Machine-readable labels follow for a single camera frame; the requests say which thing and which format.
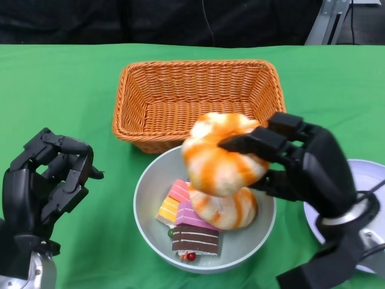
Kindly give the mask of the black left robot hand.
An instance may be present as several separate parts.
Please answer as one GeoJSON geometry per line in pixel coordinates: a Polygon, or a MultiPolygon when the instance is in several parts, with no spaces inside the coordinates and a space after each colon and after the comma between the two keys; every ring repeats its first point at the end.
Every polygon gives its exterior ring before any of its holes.
{"type": "Polygon", "coordinates": [[[2,209],[17,235],[50,238],[55,222],[88,195],[88,179],[103,179],[89,144],[43,128],[5,171],[2,209]]]}

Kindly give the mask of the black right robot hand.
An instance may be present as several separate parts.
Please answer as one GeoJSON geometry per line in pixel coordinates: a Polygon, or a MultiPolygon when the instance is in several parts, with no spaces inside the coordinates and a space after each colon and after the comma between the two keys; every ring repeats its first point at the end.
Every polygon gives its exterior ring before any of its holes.
{"type": "Polygon", "coordinates": [[[300,116],[275,113],[266,128],[225,138],[219,146],[282,165],[283,170],[268,169],[250,186],[270,196],[307,202],[328,219],[345,214],[356,202],[350,167],[336,138],[300,116]]]}

